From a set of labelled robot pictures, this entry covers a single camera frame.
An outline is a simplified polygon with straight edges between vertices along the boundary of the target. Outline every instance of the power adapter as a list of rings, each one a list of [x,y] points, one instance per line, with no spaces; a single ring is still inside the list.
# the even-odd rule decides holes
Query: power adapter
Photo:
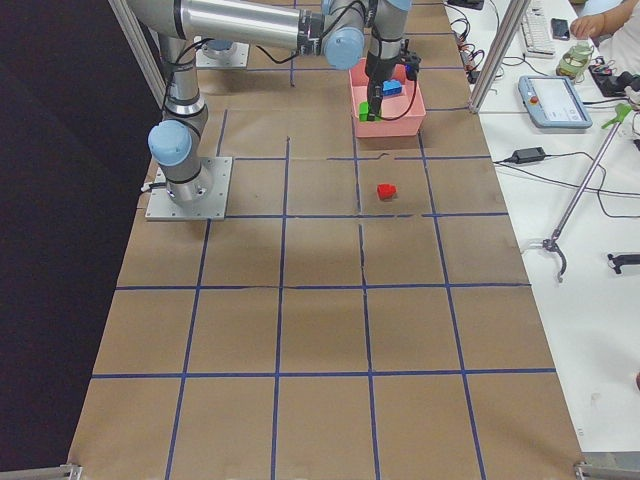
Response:
[[[520,150],[515,150],[513,155],[510,158],[505,158],[503,161],[505,163],[533,163],[540,162],[547,157],[547,154],[544,153],[542,147],[536,148],[521,148]]]

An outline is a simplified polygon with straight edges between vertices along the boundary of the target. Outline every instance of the pink bin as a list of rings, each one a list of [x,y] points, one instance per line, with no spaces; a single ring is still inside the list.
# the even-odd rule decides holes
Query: pink bin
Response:
[[[356,127],[356,137],[406,137],[418,133],[422,120],[427,115],[420,86],[411,80],[407,81],[404,65],[396,65],[393,78],[402,84],[402,93],[382,100],[382,116],[394,118],[402,115],[411,102],[413,88],[416,85],[416,99],[411,110],[404,117],[392,121],[361,122],[359,107],[367,101],[367,83],[369,78],[364,73],[365,59],[349,70],[349,86],[351,87],[351,114]]]

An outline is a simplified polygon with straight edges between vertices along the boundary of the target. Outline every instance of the dark background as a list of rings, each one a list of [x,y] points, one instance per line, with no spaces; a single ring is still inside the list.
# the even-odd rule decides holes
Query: dark background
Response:
[[[0,28],[0,471],[65,463],[160,114],[107,0]]]

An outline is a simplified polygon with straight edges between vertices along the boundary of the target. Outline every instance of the white keyboard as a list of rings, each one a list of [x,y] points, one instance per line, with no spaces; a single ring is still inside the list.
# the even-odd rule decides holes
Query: white keyboard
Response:
[[[556,48],[549,33],[549,22],[542,10],[541,0],[531,0],[526,13],[520,22],[525,56],[537,58],[553,58]]]

